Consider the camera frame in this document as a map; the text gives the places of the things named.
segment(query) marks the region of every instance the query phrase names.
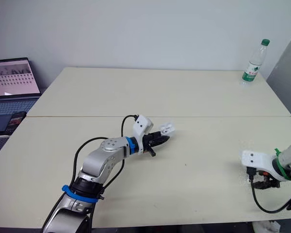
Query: gray wall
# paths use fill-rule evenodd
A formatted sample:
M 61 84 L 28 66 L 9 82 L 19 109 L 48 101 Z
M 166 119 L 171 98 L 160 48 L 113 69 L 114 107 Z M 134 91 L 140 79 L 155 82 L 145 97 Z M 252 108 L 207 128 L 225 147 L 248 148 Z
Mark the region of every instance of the gray wall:
M 267 78 L 291 40 L 291 0 L 0 0 L 0 59 L 28 56 L 41 87 L 66 66 L 244 70 Z
M 291 112 L 291 42 L 288 44 L 267 82 Z

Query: bottle label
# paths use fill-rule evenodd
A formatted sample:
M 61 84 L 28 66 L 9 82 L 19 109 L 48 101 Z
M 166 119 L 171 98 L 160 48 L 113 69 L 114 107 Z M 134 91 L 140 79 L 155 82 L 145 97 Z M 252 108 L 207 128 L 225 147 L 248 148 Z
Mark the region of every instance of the bottle label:
M 256 75 L 258 74 L 258 70 L 260 69 L 261 66 L 254 65 L 252 63 L 249 63 L 248 68 L 244 72 L 242 79 L 246 81 L 253 81 Z

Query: black cable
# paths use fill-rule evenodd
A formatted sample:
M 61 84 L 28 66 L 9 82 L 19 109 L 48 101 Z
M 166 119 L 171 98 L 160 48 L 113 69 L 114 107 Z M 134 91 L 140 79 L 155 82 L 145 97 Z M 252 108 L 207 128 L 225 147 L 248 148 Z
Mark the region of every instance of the black cable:
M 72 173 L 72 179 L 71 179 L 71 182 L 70 182 L 70 185 L 69 185 L 69 188 L 72 187 L 73 185 L 73 182 L 76 178 L 76 172 L 77 172 L 77 161 L 78 161 L 78 156 L 79 156 L 79 152 L 81 151 L 81 149 L 83 147 L 85 147 L 86 144 L 92 142 L 92 141 L 95 141 L 95 140 L 98 140 L 98 139 L 108 139 L 107 137 L 94 137 L 94 138 L 91 138 L 89 140 L 87 140 L 86 142 L 84 142 L 80 147 L 79 149 L 77 150 L 75 156 L 74 156 L 74 161 L 73 161 L 73 173 Z
M 279 209 L 277 210 L 266 210 L 264 209 L 258 202 L 257 197 L 256 197 L 256 192 L 255 192 L 255 188 L 253 186 L 253 179 L 250 179 L 250 183 L 251 183 L 251 189 L 252 189 L 252 195 L 253 195 L 253 199 L 255 201 L 255 203 L 257 204 L 257 206 L 260 208 L 260 210 L 269 213 L 269 214 L 275 214 L 278 213 L 280 211 L 282 211 L 284 208 L 287 208 L 287 210 L 291 210 L 291 199 L 289 199 L 283 206 L 281 206 Z
M 123 134 L 123 130 L 124 130 L 124 123 L 125 123 L 125 120 L 126 120 L 127 118 L 129 118 L 129 117 L 133 117 L 135 120 L 137 120 L 138 115 L 128 115 L 128 116 L 124 117 L 124 119 L 123 119 L 123 121 L 122 121 L 122 125 L 121 125 L 121 137 L 124 136 L 124 134 Z
M 95 206 L 96 206 L 96 203 L 93 203 L 92 210 L 91 210 L 91 213 L 89 215 L 89 222 L 88 222 L 88 232 L 89 233 L 92 233 L 92 224 L 93 224 L 93 216 L 94 216 Z
M 124 117 L 123 121 L 122 121 L 122 125 L 121 125 L 121 137 L 123 137 L 123 129 L 124 129 L 124 123 L 125 123 L 125 120 L 129 117 L 133 117 L 135 120 L 138 118 L 138 115 L 128 115 L 126 117 Z M 95 141 L 95 140 L 98 140 L 98 139 L 108 139 L 107 137 L 95 137 L 95 138 L 91 138 L 89 140 L 87 140 L 86 142 L 84 142 L 80 147 L 79 149 L 77 150 L 75 156 L 74 156 L 74 161 L 73 161 L 73 172 L 72 172 L 72 178 L 71 178 L 71 182 L 70 182 L 70 185 L 69 185 L 69 188 L 72 187 L 72 184 L 76 178 L 76 172 L 77 172 L 77 161 L 78 161 L 78 156 L 79 156 L 79 152 L 81 151 L 81 149 L 86 146 L 88 143 L 92 142 L 92 141 Z M 119 176 L 119 174 L 122 172 L 123 168 L 124 168 L 124 164 L 125 164 L 125 161 L 124 159 L 122 160 L 122 166 L 120 168 L 120 170 L 117 172 L 117 174 L 102 188 L 101 190 L 101 194 L 104 192 L 104 190 Z M 65 192 L 59 197 L 59 199 L 57 200 L 57 202 L 55 203 L 55 205 L 53 206 L 51 212 L 49 213 L 47 219 L 45 220 L 42 228 L 41 228 L 41 231 L 40 233 L 43 232 L 44 228 L 45 228 L 45 225 L 47 224 L 47 222 L 49 221 L 50 217 L 52 216 L 54 210 L 56 209 L 57 205 L 59 204 L 59 202 L 63 199 L 65 195 Z M 94 210 L 95 210 L 95 203 L 92 205 L 92 210 L 91 210 L 91 213 L 90 213 L 90 217 L 89 217 L 89 232 L 92 231 L 92 222 L 93 222 L 93 216 L 94 216 Z
M 76 171 L 77 171 L 77 161 L 78 161 L 78 156 L 79 156 L 79 152 L 81 151 L 81 149 L 88 143 L 92 142 L 92 141 L 95 141 L 95 140 L 98 140 L 98 139 L 108 139 L 107 137 L 95 137 L 95 138 L 91 138 L 89 140 L 87 140 L 86 142 L 84 142 L 80 147 L 79 149 L 77 150 L 75 156 L 74 156 L 74 161 L 73 161 L 73 173 L 72 173 L 72 179 L 71 179 L 71 182 L 70 182 L 70 185 L 69 185 L 69 188 L 71 188 L 75 178 L 76 178 Z M 53 206 L 52 210 L 50 211 L 50 213 L 48 214 L 48 217 L 47 219 L 45 220 L 42 228 L 41 228 L 41 231 L 40 233 L 43 232 L 47 222 L 49 221 L 50 217 L 52 216 L 53 212 L 55 211 L 57 205 L 59 204 L 59 202 L 63 199 L 64 195 L 66 194 L 66 192 L 64 192 L 60 197 L 59 199 L 57 200 L 57 202 L 55 203 L 55 205 Z
M 124 119 L 122 120 L 122 125 L 121 125 L 121 137 L 123 137 L 123 135 L 124 135 L 124 123 L 125 123 L 126 119 L 129 117 L 133 117 L 135 120 L 137 120 L 138 115 L 128 115 L 128 116 L 124 117 Z M 125 159 L 122 160 L 122 166 L 119 169 L 119 171 L 117 172 L 117 174 L 103 187 L 100 194 L 102 194 L 104 192 L 104 190 L 119 176 L 119 174 L 122 172 L 122 170 L 124 168 L 124 165 L 125 165 Z
M 57 200 L 57 202 L 55 203 L 55 205 L 53 206 L 52 210 L 50 211 L 50 213 L 48 214 L 48 217 L 47 219 L 45 220 L 45 222 L 43 223 L 43 226 L 40 230 L 40 233 L 43 233 L 43 230 L 47 224 L 47 222 L 49 221 L 50 217 L 52 216 L 53 212 L 55 211 L 57 205 L 60 203 L 60 201 L 63 199 L 64 195 L 65 195 L 66 192 L 64 192 Z

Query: laptop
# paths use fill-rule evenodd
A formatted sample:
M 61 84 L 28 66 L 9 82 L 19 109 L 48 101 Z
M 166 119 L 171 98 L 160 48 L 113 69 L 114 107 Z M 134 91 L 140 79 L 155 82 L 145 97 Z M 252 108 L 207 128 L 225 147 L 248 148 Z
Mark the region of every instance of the laptop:
M 41 96 L 27 57 L 0 60 L 0 131 L 16 112 L 28 112 Z

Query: green ring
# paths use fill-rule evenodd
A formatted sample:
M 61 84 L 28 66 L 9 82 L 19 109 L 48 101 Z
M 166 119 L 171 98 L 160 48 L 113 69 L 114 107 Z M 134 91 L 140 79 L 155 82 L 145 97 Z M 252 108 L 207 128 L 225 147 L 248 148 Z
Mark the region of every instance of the green ring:
M 276 158 L 276 163 L 277 163 L 277 166 L 278 166 L 279 170 L 281 171 L 283 177 L 284 177 L 286 180 L 291 181 L 291 177 L 289 177 L 289 176 L 286 174 L 285 169 L 282 167 L 282 165 L 281 165 L 280 162 L 279 162 L 279 157 L 278 157 L 278 156 L 279 156 L 279 154 L 280 154 L 281 152 L 280 152 L 277 148 L 275 149 L 275 151 L 276 151 L 276 156 L 277 156 L 277 158 Z

